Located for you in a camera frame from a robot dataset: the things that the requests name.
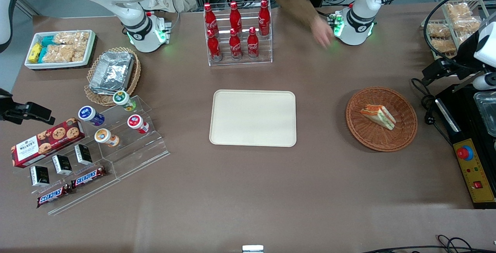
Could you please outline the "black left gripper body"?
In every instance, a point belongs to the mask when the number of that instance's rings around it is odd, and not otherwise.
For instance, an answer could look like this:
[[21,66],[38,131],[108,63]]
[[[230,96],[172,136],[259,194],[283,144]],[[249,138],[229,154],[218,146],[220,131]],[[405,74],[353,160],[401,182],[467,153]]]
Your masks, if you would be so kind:
[[443,56],[445,74],[441,77],[449,77],[456,75],[459,80],[464,80],[468,76],[482,70],[482,62],[475,59],[474,53],[476,52],[479,43],[479,32],[475,32],[466,41],[464,41],[456,52],[456,56],[448,58]]

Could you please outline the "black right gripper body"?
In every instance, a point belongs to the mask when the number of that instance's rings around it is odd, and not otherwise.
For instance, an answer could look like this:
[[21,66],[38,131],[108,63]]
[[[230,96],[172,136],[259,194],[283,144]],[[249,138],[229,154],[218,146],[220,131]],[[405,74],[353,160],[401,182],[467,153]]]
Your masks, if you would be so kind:
[[12,99],[12,94],[0,89],[0,120],[20,125],[24,120],[36,120],[51,117],[52,111],[34,102],[17,103]]

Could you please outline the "bare person hand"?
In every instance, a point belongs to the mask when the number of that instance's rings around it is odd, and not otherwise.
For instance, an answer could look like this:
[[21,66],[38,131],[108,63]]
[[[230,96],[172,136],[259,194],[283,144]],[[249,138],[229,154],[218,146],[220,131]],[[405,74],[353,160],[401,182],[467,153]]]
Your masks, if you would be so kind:
[[312,20],[310,30],[317,43],[324,48],[330,46],[330,43],[334,38],[334,32],[328,23],[325,22],[320,16],[315,16]]

